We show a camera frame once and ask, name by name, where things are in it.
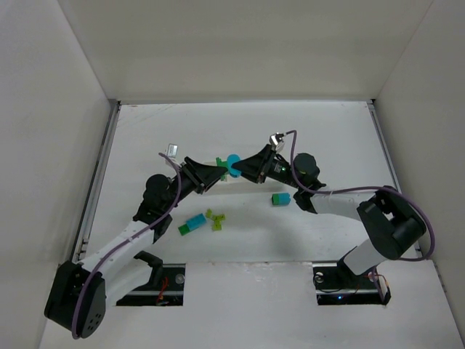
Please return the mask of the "green square lego brick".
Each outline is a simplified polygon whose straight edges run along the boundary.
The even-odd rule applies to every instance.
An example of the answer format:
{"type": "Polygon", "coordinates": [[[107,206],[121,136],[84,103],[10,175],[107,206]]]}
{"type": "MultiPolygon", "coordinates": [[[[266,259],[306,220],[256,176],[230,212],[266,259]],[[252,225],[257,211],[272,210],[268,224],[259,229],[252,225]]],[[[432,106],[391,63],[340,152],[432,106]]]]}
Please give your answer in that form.
{"type": "Polygon", "coordinates": [[[280,206],[280,194],[279,193],[272,194],[272,205],[280,206]]]}

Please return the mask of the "green long lego brick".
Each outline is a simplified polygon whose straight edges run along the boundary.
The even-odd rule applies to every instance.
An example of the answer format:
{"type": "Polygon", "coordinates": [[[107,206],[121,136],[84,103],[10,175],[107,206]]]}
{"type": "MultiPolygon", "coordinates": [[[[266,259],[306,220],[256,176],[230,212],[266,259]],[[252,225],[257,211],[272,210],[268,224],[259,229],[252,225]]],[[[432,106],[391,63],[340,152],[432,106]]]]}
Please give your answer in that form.
{"type": "Polygon", "coordinates": [[[221,176],[221,181],[226,182],[227,181],[227,176],[229,175],[229,169],[226,161],[223,161],[220,157],[215,158],[216,165],[218,167],[224,167],[226,169],[226,172],[221,176]]]}

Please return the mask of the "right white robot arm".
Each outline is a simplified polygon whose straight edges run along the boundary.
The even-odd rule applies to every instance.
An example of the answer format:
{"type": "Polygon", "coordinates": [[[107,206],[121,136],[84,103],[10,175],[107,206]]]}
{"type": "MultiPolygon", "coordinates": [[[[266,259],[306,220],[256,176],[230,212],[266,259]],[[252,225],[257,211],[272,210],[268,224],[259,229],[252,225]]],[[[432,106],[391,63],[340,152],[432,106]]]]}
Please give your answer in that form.
{"type": "Polygon", "coordinates": [[[263,183],[270,177],[297,189],[293,199],[305,212],[361,222],[368,237],[338,261],[345,273],[359,276],[386,260],[399,260],[426,233],[419,214],[391,187],[374,193],[331,191],[319,181],[320,169],[308,153],[288,162],[266,145],[257,154],[232,163],[231,168],[251,182],[263,183]]]}

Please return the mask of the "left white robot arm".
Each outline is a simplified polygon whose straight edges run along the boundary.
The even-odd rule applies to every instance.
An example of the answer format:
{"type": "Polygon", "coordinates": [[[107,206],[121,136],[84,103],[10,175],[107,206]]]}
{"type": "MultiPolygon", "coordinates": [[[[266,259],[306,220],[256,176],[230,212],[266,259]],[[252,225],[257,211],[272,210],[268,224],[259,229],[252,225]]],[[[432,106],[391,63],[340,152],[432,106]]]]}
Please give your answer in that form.
{"type": "Polygon", "coordinates": [[[122,233],[88,257],[66,261],[57,269],[44,315],[71,331],[73,338],[93,334],[107,308],[134,288],[161,282],[163,261],[148,248],[168,230],[170,212],[182,199],[205,193],[227,172],[190,158],[174,170],[174,177],[148,178],[142,203],[122,233]]]}

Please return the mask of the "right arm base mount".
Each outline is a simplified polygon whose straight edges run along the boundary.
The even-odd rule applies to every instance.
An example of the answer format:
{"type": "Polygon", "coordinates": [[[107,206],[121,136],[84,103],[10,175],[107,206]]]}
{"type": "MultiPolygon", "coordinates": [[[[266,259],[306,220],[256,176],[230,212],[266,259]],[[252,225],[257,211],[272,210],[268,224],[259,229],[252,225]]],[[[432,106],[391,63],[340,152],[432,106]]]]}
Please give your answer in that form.
{"type": "Polygon", "coordinates": [[[385,276],[371,268],[361,275],[337,262],[312,264],[318,305],[382,305],[392,298],[385,276]]]}

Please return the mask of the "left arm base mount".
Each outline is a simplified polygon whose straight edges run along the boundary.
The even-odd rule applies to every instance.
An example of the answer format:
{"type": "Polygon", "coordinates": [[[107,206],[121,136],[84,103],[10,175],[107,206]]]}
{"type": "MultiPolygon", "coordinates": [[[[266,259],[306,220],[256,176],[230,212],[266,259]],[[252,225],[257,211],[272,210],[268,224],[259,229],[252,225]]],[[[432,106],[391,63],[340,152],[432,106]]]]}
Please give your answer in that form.
{"type": "Polygon", "coordinates": [[[142,251],[135,257],[150,274],[129,293],[116,302],[119,307],[175,307],[183,306],[185,264],[165,264],[153,254],[142,251]]]}

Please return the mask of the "blue square lego brick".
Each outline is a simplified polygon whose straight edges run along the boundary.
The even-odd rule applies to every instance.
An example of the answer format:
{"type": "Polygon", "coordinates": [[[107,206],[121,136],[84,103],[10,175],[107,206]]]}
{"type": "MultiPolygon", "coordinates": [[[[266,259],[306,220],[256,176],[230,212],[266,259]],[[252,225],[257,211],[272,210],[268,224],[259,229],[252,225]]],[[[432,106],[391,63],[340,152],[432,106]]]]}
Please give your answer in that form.
{"type": "Polygon", "coordinates": [[[279,199],[280,205],[287,206],[291,203],[290,193],[281,193],[279,199]]]}

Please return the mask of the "teal oval lego piece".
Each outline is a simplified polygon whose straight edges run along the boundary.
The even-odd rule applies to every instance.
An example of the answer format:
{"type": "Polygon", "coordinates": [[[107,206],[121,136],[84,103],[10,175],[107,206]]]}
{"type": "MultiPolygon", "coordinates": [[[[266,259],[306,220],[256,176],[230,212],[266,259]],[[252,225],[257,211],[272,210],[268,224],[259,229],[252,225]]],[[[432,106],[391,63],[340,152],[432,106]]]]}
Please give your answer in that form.
{"type": "Polygon", "coordinates": [[[240,161],[240,156],[238,154],[230,154],[227,157],[227,169],[228,173],[233,178],[238,178],[241,176],[241,171],[233,167],[234,164],[240,161]]]}

